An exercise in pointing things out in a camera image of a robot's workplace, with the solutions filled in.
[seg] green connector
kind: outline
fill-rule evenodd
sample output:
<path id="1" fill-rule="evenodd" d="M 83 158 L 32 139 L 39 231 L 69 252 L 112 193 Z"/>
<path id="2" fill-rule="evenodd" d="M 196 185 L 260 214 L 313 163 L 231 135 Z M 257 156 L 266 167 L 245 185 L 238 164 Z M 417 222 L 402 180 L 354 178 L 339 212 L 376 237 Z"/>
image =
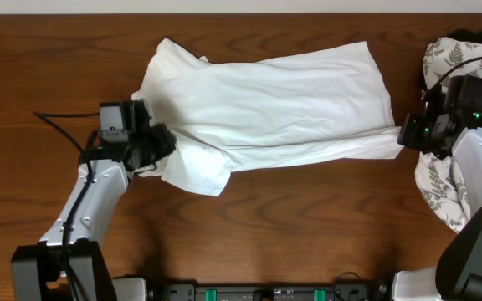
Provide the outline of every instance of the green connector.
<path id="1" fill-rule="evenodd" d="M 316 289 L 314 291 L 314 301 L 325 301 L 325 290 Z"/>
<path id="2" fill-rule="evenodd" d="M 217 301 L 217 290 L 206 289 L 206 301 Z"/>

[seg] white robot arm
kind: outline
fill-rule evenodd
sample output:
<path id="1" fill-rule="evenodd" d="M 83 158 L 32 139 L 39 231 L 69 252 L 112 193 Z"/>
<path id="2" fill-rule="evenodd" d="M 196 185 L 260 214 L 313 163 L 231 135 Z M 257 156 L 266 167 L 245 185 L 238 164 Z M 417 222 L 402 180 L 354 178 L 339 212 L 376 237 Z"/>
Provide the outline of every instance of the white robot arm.
<path id="1" fill-rule="evenodd" d="M 16 300 L 50 300 L 46 283 L 61 275 L 73 299 L 146 300 L 145 279 L 110 278 L 100 246 L 134 170 L 171 154 L 175 139 L 165 125 L 151 125 L 142 101 L 100 104 L 100 123 L 80 149 L 77 182 L 54 225 L 38 244 L 18 247 L 13 255 Z M 93 146 L 96 137 L 100 144 Z"/>
<path id="2" fill-rule="evenodd" d="M 482 300 L 482 79 L 455 76 L 447 95 L 435 89 L 438 93 L 426 99 L 424 115 L 407 117 L 399 143 L 439 158 L 453 156 L 464 177 L 472 218 L 437 267 L 397 273 L 391 298 Z"/>

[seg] wood grain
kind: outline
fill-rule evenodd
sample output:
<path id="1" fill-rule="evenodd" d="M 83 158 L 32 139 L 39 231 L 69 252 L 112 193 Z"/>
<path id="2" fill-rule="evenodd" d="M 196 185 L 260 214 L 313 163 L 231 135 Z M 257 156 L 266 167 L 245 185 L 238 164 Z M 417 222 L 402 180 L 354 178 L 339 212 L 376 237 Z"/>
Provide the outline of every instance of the wood grain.
<path id="1" fill-rule="evenodd" d="M 0 300 L 10 258 L 59 215 L 77 153 L 33 110 L 91 112 L 129 99 L 163 38 L 213 63 L 255 62 L 366 40 L 397 124 L 420 111 L 428 43 L 482 14 L 0 16 Z M 61 120 L 79 141 L 98 120 Z M 356 271 L 436 264 L 454 234 L 414 184 L 418 153 L 234 173 L 220 197 L 139 178 L 120 200 L 104 256 L 111 275 L 200 283 L 330 282 Z"/>

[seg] cloth fold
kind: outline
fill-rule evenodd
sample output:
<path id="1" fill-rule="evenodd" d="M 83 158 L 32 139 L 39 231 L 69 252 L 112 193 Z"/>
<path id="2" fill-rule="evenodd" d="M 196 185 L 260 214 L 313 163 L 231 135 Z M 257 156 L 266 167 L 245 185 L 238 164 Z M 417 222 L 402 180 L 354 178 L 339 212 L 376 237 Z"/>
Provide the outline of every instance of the cloth fold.
<path id="1" fill-rule="evenodd" d="M 211 64 L 165 39 L 132 99 L 177 138 L 177 150 L 141 176 L 199 194 L 218 196 L 232 171 L 392 159 L 402 149 L 366 43 Z"/>

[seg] wrinkled fabric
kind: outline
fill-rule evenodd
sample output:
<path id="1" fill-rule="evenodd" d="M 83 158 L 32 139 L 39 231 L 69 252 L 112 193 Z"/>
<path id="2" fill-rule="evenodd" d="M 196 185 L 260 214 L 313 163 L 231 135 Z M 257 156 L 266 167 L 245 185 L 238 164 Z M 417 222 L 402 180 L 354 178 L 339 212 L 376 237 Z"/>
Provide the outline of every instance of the wrinkled fabric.
<path id="1" fill-rule="evenodd" d="M 440 38 L 430 44 L 423 58 L 423 75 L 428 89 L 456 64 L 482 56 L 482 44 Z M 451 77 L 471 74 L 482 78 L 482 60 L 455 70 L 442 82 L 448 89 Z M 464 178 L 451 157 L 443 160 L 433 154 L 420 155 L 415 171 L 416 184 L 431 209 L 454 231 L 459 232 L 470 219 Z"/>
<path id="2" fill-rule="evenodd" d="M 218 196 L 232 171 L 392 159 L 402 149 L 366 43 L 211 64 L 165 39 L 132 99 L 177 138 L 176 151 L 141 175 L 204 195 Z"/>

